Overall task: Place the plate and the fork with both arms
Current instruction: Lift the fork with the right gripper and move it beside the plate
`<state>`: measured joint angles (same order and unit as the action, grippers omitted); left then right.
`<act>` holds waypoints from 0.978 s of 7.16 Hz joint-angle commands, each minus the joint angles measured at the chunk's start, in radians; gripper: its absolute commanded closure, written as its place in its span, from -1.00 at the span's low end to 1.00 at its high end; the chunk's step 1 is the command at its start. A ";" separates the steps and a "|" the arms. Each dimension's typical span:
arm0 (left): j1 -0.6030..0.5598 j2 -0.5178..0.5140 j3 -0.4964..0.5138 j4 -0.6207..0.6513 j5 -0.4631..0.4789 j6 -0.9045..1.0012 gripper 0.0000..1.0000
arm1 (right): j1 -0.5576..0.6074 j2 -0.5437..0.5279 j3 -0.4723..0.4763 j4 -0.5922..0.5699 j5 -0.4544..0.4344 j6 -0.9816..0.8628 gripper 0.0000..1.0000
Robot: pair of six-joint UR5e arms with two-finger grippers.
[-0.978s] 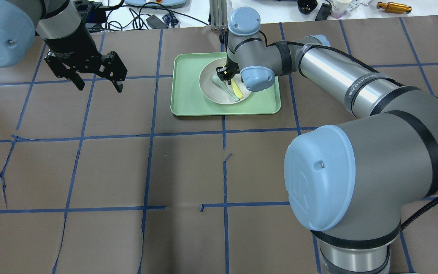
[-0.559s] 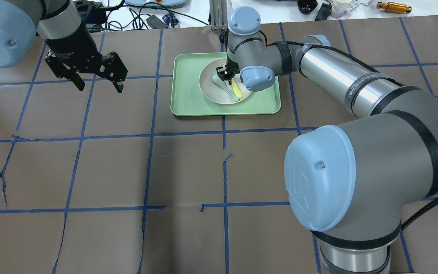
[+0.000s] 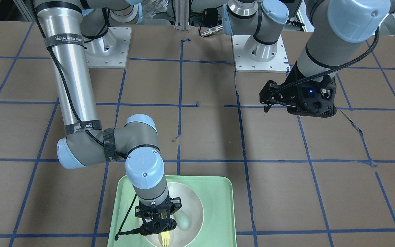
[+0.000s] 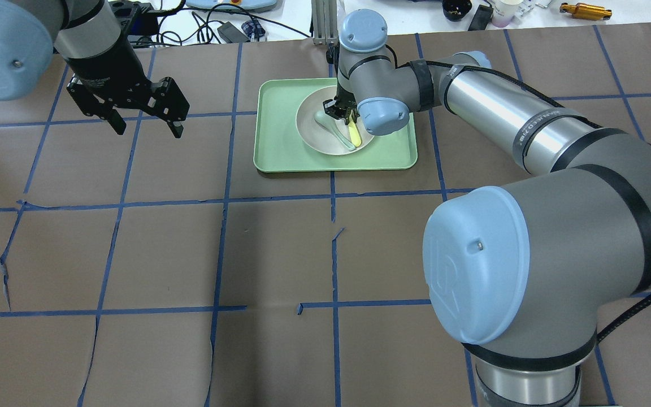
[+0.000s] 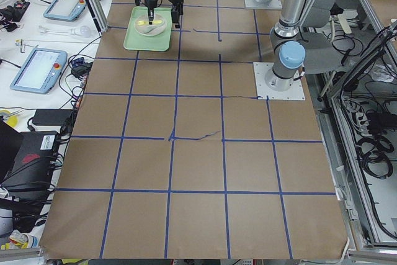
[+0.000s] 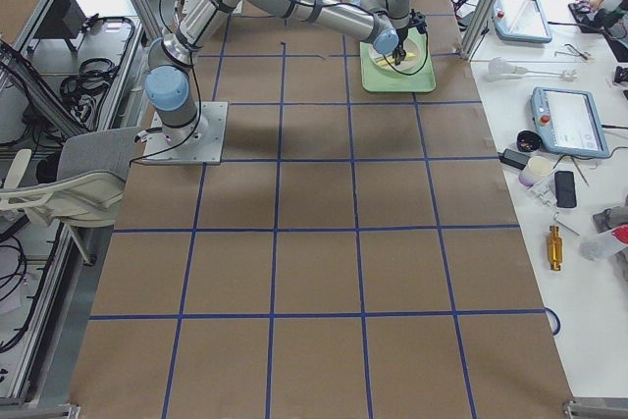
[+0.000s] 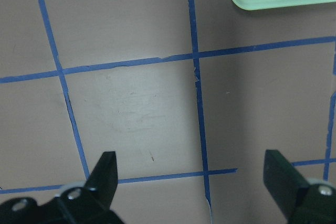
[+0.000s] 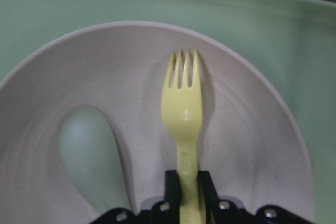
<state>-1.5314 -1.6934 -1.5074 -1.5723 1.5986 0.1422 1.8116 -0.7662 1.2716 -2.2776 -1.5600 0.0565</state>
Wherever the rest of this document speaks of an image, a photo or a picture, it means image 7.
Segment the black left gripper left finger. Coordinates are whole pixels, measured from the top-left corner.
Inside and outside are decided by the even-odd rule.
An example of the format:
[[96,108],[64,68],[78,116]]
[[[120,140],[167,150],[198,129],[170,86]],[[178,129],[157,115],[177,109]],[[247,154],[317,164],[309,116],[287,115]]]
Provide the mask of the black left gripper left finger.
[[117,223],[111,209],[118,186],[114,151],[103,152],[82,186],[68,188],[60,195],[60,211],[68,223]]

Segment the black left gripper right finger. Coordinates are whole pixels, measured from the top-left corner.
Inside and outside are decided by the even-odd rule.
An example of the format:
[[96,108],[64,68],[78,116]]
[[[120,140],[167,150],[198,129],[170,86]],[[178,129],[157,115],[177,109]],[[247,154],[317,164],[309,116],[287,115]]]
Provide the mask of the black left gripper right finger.
[[303,177],[280,151],[265,151],[263,182],[287,223],[335,223],[335,185]]

